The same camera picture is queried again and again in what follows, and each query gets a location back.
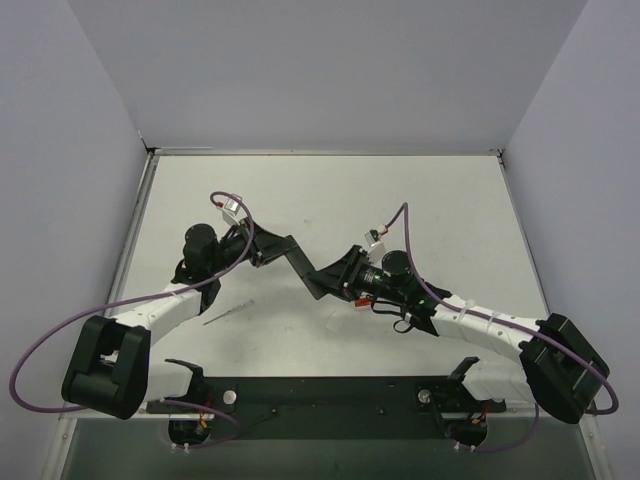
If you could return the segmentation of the white red remote control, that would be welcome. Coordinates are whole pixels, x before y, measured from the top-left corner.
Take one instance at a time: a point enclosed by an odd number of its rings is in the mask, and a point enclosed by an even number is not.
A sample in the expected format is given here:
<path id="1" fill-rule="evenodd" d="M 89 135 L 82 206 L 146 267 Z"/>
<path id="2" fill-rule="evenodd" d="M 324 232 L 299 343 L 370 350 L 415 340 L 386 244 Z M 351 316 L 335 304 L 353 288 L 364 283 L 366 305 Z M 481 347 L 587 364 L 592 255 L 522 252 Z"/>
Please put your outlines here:
<path id="1" fill-rule="evenodd" d="M 370 309 L 371 299 L 367 297 L 359 298 L 354 301 L 354 307 L 356 309 Z"/>

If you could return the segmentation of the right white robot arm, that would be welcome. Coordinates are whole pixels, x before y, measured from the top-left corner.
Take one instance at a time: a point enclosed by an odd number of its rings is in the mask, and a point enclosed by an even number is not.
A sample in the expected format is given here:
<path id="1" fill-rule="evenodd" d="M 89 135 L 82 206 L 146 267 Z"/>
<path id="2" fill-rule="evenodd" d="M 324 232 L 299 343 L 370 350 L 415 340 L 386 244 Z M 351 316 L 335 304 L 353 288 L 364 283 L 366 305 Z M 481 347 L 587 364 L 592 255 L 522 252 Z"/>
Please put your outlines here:
<path id="1" fill-rule="evenodd" d="M 586 414 L 600 414 L 593 405 L 600 390 L 615 393 L 606 362 L 567 317 L 526 318 L 479 307 L 426 282 L 406 251 L 388 252 L 376 266 L 355 246 L 302 279 L 317 299 L 366 297 L 372 304 L 392 304 L 413 329 L 474 344 L 508 359 L 508 367 L 477 362 L 464 374 L 464 388 L 478 401 L 535 403 L 554 418 L 576 424 Z"/>

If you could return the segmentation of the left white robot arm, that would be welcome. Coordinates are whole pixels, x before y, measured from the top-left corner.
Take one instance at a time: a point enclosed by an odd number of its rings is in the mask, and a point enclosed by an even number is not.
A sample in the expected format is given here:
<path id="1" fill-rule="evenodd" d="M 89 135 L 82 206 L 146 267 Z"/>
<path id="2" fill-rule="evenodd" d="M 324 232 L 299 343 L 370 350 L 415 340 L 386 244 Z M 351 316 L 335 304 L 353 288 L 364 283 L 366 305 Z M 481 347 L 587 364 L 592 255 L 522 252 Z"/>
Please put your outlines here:
<path id="1" fill-rule="evenodd" d="M 208 224 L 196 224 L 185 234 L 183 258 L 160 295 L 139 300 L 135 308 L 112 318 L 94 315 L 82 326 L 62 383 L 65 401 L 119 419 L 128 419 L 145 402 L 163 398 L 183 411 L 204 402 L 201 367 L 175 359 L 152 365 L 152 347 L 183 322 L 215 301 L 220 273 L 235 262 L 256 267 L 293 251 L 293 237 L 281 237 L 250 226 L 232 227 L 219 238 Z"/>

